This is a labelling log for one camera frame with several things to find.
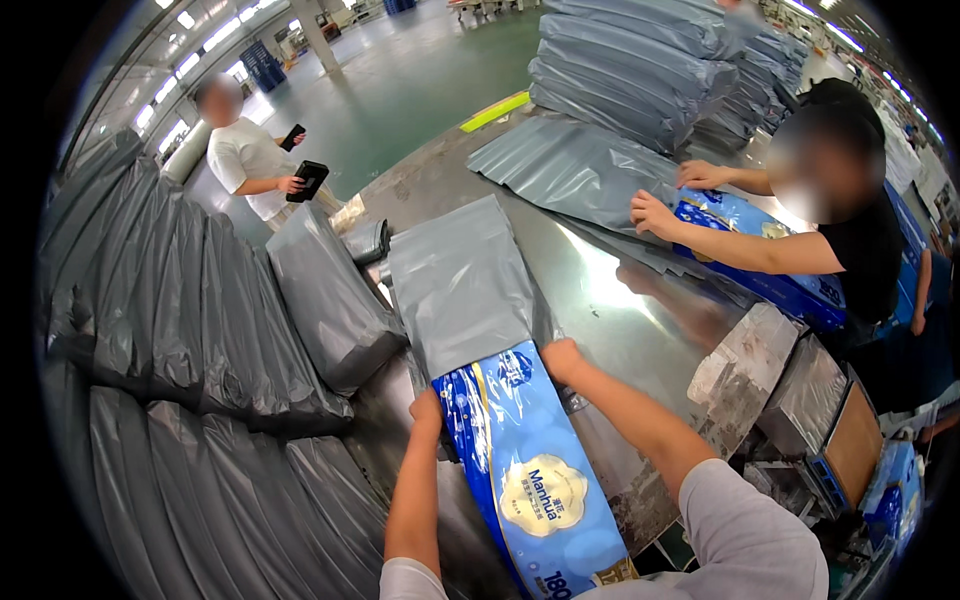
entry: hand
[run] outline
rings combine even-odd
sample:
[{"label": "hand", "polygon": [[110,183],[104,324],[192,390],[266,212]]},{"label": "hand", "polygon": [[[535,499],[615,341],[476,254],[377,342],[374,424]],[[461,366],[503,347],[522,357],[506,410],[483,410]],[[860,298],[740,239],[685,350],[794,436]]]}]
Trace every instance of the hand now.
[{"label": "hand", "polygon": [[733,169],[717,167],[705,160],[687,160],[677,169],[677,188],[715,189],[733,179]]},{"label": "hand", "polygon": [[637,233],[650,231],[667,242],[677,241],[684,224],[666,204],[643,190],[630,200],[630,222],[636,225]]},{"label": "hand", "polygon": [[926,327],[926,317],[922,312],[913,313],[913,319],[910,320],[910,332],[916,336],[919,336],[924,332],[924,327]]},{"label": "hand", "polygon": [[296,194],[303,189],[303,179],[286,175],[276,178],[276,189],[287,194]]},{"label": "hand", "polygon": [[540,351],[540,359],[558,383],[570,385],[570,381],[586,363],[577,343],[570,338],[551,342]]},{"label": "hand", "polygon": [[440,436],[440,430],[444,426],[444,414],[433,388],[427,388],[417,396],[410,405],[410,416],[414,418],[415,426],[421,426],[430,435]]}]

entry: green floor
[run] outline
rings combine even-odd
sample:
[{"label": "green floor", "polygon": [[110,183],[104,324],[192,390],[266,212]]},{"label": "green floor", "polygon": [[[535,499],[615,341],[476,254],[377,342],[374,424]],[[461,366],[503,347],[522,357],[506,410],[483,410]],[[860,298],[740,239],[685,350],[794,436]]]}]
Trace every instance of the green floor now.
[{"label": "green floor", "polygon": [[[332,44],[343,70],[318,77],[311,53],[267,99],[276,113],[263,126],[280,136],[294,124],[307,138],[294,159],[330,167],[341,200],[424,143],[510,94],[525,89],[537,52],[541,9],[457,21],[443,0],[427,0],[398,16],[347,31]],[[189,197],[220,210],[254,244],[270,236],[243,198],[229,196],[202,160],[187,183]]]}]

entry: mobile phone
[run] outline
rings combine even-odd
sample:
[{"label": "mobile phone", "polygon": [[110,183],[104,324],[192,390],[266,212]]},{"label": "mobile phone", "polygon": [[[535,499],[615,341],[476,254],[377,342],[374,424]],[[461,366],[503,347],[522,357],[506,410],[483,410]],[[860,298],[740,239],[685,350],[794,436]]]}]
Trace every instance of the mobile phone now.
[{"label": "mobile phone", "polygon": [[305,160],[295,174],[295,177],[303,180],[303,189],[296,194],[287,194],[287,202],[305,203],[310,200],[329,174],[330,169],[325,164]]},{"label": "mobile phone", "polygon": [[294,149],[294,138],[300,135],[301,133],[306,133],[306,129],[300,126],[300,123],[294,126],[287,136],[283,138],[283,143],[280,144],[280,148],[290,152]]}]

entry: toilet paper package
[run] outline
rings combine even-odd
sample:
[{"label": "toilet paper package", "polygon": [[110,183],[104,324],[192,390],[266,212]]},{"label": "toilet paper package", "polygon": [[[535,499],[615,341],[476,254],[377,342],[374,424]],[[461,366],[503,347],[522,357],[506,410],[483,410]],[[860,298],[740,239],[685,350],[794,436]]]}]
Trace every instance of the toilet paper package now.
[{"label": "toilet paper package", "polygon": [[527,598],[638,579],[530,340],[433,380],[470,491]]}]

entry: white t-shirt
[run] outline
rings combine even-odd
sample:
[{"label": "white t-shirt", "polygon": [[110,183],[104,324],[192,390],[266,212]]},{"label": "white t-shirt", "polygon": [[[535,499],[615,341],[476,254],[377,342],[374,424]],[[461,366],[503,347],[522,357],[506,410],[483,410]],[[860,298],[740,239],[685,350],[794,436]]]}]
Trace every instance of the white t-shirt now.
[{"label": "white t-shirt", "polygon": [[[298,166],[265,129],[247,117],[213,130],[206,145],[206,162],[230,194],[246,180],[294,175]],[[247,196],[247,202],[258,217],[269,221],[287,205],[287,195],[270,190]]]},{"label": "white t-shirt", "polygon": [[[825,600],[827,560],[809,529],[773,499],[710,459],[680,486],[680,512],[701,567],[673,586],[630,581],[594,588],[582,600]],[[437,576],[411,559],[390,559],[380,600],[446,600]]]}]

